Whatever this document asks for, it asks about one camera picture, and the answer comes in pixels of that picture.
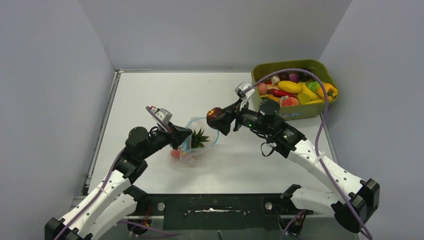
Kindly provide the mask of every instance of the screw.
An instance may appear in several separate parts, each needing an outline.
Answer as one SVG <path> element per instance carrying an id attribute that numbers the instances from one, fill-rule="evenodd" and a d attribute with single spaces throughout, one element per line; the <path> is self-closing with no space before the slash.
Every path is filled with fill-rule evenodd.
<path id="1" fill-rule="evenodd" d="M 163 202 L 159 202 L 157 204 L 157 210 L 163 211 L 165 209 L 165 204 Z"/>
<path id="2" fill-rule="evenodd" d="M 267 210 L 272 210 L 273 209 L 273 204 L 271 202 L 267 202 L 267 203 L 265 203 L 265 208 Z"/>

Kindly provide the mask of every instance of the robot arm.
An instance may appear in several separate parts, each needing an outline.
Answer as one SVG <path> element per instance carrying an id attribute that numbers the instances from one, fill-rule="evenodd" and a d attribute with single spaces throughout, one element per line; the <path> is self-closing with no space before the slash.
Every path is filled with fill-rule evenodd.
<path id="1" fill-rule="evenodd" d="M 190 129 L 169 122 L 172 115 L 167 110 L 148 110 L 160 124 L 158 129 L 148 132 L 141 126 L 133 128 L 125 148 L 96 189 L 60 220 L 52 218 L 45 225 L 45 240 L 98 239 L 136 210 L 137 202 L 147 195 L 133 186 L 148 166 L 145 159 L 167 145 L 177 149 L 192 134 Z"/>
<path id="2" fill-rule="evenodd" d="M 265 139 L 266 143 L 272 147 L 272 151 L 299 164 L 331 190 L 329 193 L 317 192 L 299 185 L 292 185 L 281 195 L 282 201 L 299 210 L 307 209 L 334 216 L 345 229 L 358 233 L 361 230 L 360 224 L 330 181 L 319 160 L 322 158 L 342 192 L 350 197 L 350 203 L 364 223 L 378 208 L 380 185 L 373 179 L 365 182 L 321 152 L 317 156 L 312 142 L 278 116 L 280 105 L 277 102 L 262 101 L 258 112 L 249 110 L 248 104 L 242 105 L 249 98 L 248 95 L 252 94 L 243 93 L 245 88 L 243 83 L 236 88 L 235 91 L 240 96 L 237 102 L 224 109 L 215 107 L 210 110 L 206 116 L 208 125 L 228 135 L 231 123 L 235 120 L 234 132 L 244 126 L 258 137 Z"/>

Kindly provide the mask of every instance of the pineapple leaves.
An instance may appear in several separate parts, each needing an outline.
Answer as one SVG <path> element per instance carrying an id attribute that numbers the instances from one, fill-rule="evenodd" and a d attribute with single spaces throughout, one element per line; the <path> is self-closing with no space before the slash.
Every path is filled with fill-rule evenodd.
<path id="1" fill-rule="evenodd" d="M 198 149 L 198 148 L 204 148 L 205 145 L 203 143 L 210 142 L 208 138 L 209 136 L 204 136 L 205 130 L 203 128 L 200 128 L 198 132 L 196 130 L 193 130 L 193 135 L 191 136 L 191 148 L 192 149 Z"/>

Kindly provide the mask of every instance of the gray wall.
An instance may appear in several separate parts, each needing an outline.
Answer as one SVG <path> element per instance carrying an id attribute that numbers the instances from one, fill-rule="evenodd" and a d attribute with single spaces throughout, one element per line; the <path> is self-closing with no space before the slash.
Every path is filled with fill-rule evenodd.
<path id="1" fill-rule="evenodd" d="M 69 211 L 114 75 L 77 0 L 0 0 L 0 234 L 44 239 Z"/>
<path id="2" fill-rule="evenodd" d="M 352 0 L 79 0 L 116 69 L 318 59 Z"/>
<path id="3" fill-rule="evenodd" d="M 320 60 L 337 81 L 337 159 L 381 184 L 380 239 L 423 239 L 424 1 L 353 0 Z"/>

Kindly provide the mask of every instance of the clear plastic bag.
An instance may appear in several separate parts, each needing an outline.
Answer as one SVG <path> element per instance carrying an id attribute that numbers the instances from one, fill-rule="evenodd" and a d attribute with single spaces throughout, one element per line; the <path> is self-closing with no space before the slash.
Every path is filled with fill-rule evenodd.
<path id="1" fill-rule="evenodd" d="M 220 132 L 208 126 L 206 117 L 192 117 L 185 128 L 196 133 L 203 131 L 203 136 L 209 136 L 207 139 L 209 141 L 202 142 L 204 147 L 192 148 L 192 136 L 187 137 L 182 143 L 179 159 L 184 163 L 193 164 L 194 156 L 204 153 L 217 143 Z"/>

